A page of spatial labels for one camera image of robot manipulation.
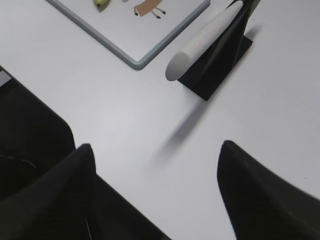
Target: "white table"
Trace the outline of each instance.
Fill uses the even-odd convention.
[[[0,0],[0,64],[91,143],[98,174],[173,240],[235,239],[216,180],[224,140],[320,198],[320,1],[265,0],[254,44],[208,103],[166,66],[207,9],[135,71],[44,0]]]

